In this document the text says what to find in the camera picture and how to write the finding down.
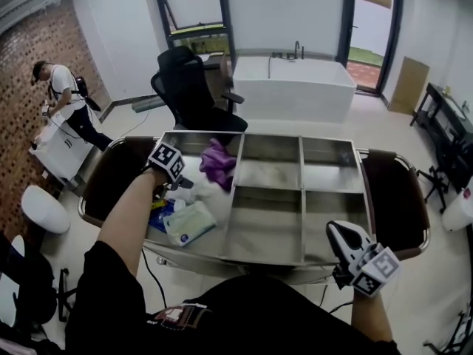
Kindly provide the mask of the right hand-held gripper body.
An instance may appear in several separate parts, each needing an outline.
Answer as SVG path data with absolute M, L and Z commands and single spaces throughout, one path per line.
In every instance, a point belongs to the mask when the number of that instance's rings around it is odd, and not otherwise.
M 354 260 L 340 262 L 333 270 L 337 286 L 351 286 L 366 297 L 374 297 L 401 269 L 392 250 L 380 243 L 370 245 Z

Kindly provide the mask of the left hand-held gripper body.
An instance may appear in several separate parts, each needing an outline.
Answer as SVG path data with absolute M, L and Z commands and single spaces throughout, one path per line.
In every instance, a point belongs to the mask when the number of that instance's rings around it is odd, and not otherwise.
M 185 161 L 179 149 L 165 142 L 159 142 L 148 156 L 148 166 L 166 174 L 166 182 L 154 191 L 156 197 L 164 197 L 168 189 L 179 186 Z

